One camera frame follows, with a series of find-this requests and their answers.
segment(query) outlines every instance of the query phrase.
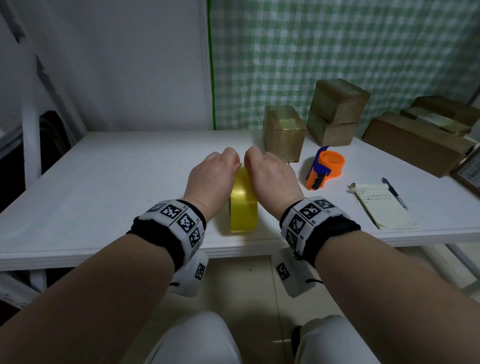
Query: brown cardboard box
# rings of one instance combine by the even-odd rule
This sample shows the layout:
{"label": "brown cardboard box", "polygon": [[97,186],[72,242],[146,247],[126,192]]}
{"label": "brown cardboard box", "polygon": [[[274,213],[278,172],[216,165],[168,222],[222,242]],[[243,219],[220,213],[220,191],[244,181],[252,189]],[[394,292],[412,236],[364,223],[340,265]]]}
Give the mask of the brown cardboard box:
{"label": "brown cardboard box", "polygon": [[319,146],[349,146],[358,123],[330,124],[315,111],[310,110],[307,130]]}
{"label": "brown cardboard box", "polygon": [[310,109],[331,124],[358,122],[370,92],[340,78],[320,80],[315,85]]}
{"label": "brown cardboard box", "polygon": [[480,147],[452,172],[452,178],[480,197]]}
{"label": "brown cardboard box", "polygon": [[307,129],[293,106],[265,106],[263,139],[266,152],[284,162],[300,160]]}
{"label": "brown cardboard box", "polygon": [[466,126],[446,116],[435,114],[434,112],[421,107],[404,109],[400,111],[400,115],[406,116],[413,120],[426,122],[439,129],[445,130],[446,132],[459,136],[464,136],[472,131],[472,128],[469,126]]}
{"label": "brown cardboard box", "polygon": [[470,127],[475,125],[477,120],[480,119],[480,109],[464,105],[460,101],[444,96],[417,97],[411,107],[415,106],[420,106]]}
{"label": "brown cardboard box", "polygon": [[392,112],[374,117],[362,139],[437,177],[447,175],[475,146],[468,139]]}

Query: gingham fabric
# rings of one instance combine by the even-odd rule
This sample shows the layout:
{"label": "gingham fabric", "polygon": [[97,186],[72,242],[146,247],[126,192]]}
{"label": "gingham fabric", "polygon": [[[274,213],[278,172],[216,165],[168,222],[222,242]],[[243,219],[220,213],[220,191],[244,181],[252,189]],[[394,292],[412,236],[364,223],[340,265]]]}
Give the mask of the gingham fabric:
{"label": "gingham fabric", "polygon": [[478,0],[211,0],[217,129],[261,128],[265,105],[306,121],[315,81],[371,92],[362,116],[480,84]]}

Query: yellow tape roll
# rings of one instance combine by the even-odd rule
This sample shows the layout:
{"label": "yellow tape roll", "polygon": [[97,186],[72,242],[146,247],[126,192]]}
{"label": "yellow tape roll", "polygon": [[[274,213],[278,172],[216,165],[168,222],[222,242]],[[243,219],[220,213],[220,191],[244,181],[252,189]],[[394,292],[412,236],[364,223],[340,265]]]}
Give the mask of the yellow tape roll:
{"label": "yellow tape roll", "polygon": [[230,195],[230,231],[254,230],[257,226],[257,199],[250,187],[250,179],[242,164],[235,176]]}

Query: black pen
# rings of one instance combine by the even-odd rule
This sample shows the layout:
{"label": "black pen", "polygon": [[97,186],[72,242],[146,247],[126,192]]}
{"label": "black pen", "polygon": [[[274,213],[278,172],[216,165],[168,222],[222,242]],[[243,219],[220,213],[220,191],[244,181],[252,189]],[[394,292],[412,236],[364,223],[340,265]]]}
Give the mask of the black pen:
{"label": "black pen", "polygon": [[387,180],[387,178],[383,177],[382,182],[388,184],[388,190],[393,194],[393,196],[395,196],[395,198],[399,201],[400,205],[402,205],[403,208],[408,211],[407,205],[405,205],[405,203],[400,198],[398,193],[396,193],[395,188],[393,188],[393,186],[390,184],[390,182]]}

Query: table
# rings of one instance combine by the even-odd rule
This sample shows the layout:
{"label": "table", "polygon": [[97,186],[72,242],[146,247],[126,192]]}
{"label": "table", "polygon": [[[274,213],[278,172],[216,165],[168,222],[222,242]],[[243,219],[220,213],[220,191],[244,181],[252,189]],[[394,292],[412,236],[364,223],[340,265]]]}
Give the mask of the table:
{"label": "table", "polygon": [[[0,214],[0,271],[74,267],[123,235],[132,219],[156,202],[180,198],[190,170],[206,155],[235,148],[243,160],[262,132],[89,133]],[[318,145],[308,136],[299,163],[303,183]],[[362,229],[392,246],[480,242],[480,200],[449,177],[434,177],[359,139],[333,147],[343,154],[342,175],[306,196],[323,195]],[[386,177],[418,228],[380,231],[347,186]],[[278,221],[259,206],[257,229],[229,232],[226,206],[207,225],[201,247],[210,257],[267,255],[285,246]]]}

